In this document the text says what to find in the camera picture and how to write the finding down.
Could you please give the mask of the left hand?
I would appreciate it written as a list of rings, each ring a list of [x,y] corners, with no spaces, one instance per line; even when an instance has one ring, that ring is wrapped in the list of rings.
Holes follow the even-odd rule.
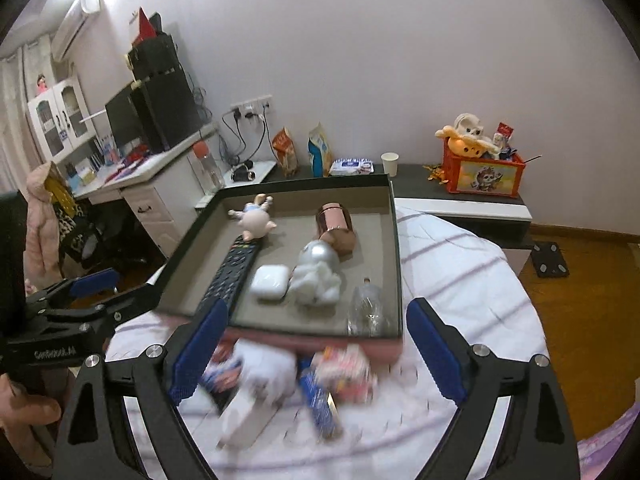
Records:
[[[1,375],[1,429],[26,465],[50,465],[51,459],[36,441],[32,427],[53,424],[61,415],[60,404],[54,399],[15,389],[9,375]]]

